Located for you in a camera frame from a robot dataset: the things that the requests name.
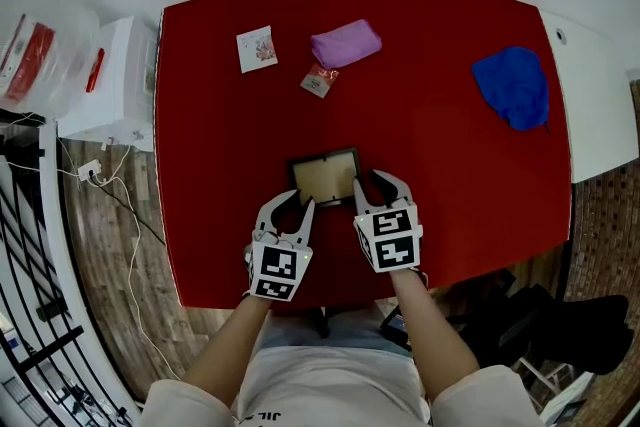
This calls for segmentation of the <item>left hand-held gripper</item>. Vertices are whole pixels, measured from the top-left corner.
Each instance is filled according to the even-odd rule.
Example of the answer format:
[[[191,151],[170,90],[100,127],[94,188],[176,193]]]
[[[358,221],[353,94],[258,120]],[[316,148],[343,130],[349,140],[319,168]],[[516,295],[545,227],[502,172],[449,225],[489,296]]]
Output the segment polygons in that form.
[[[282,192],[259,210],[251,244],[246,248],[244,262],[249,275],[248,293],[272,301],[291,302],[313,257],[309,243],[315,201],[307,202],[301,225],[295,233],[285,233],[284,239],[275,233],[274,213],[299,194],[298,189]]]

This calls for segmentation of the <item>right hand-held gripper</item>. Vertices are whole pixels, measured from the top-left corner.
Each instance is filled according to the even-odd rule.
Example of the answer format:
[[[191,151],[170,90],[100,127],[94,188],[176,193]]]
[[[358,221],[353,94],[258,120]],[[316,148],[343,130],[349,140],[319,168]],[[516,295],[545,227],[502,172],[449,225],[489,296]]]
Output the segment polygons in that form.
[[[368,202],[359,179],[353,179],[358,214],[353,225],[363,254],[376,273],[417,268],[423,226],[418,219],[417,205],[411,203],[413,199],[408,184],[381,170],[372,170],[370,176],[386,206],[402,201],[400,206],[371,213],[373,206]]]

